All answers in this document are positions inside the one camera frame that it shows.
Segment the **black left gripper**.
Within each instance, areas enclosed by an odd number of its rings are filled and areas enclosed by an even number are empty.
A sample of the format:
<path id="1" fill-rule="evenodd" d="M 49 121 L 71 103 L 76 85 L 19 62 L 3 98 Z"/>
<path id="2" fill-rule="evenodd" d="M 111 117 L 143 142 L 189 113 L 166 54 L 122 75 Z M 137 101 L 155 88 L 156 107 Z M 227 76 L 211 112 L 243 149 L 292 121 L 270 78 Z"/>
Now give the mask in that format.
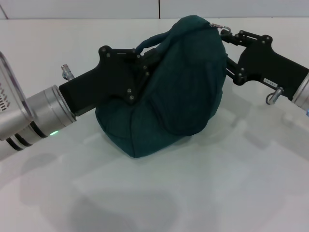
<path id="1" fill-rule="evenodd" d="M 98 51 L 98 65 L 59 86 L 70 111 L 81 116 L 103 102 L 121 99 L 130 105 L 143 96 L 161 56 L 155 48 L 142 54 L 137 49 Z"/>

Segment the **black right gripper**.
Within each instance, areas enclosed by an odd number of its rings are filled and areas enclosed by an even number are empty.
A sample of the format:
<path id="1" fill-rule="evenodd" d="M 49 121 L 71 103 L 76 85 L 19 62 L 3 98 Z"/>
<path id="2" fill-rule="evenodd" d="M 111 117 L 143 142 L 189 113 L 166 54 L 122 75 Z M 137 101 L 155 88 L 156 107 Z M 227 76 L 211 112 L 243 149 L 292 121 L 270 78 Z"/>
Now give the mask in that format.
<path id="1" fill-rule="evenodd" d="M 272 38 L 240 30 L 233 35 L 221 31 L 221 39 L 226 43 L 246 47 L 238 63 L 227 57 L 227 75 L 236 85 L 257 81 L 277 89 L 283 88 L 283 96 L 292 99 L 309 73 L 309 69 L 293 62 L 272 49 Z"/>

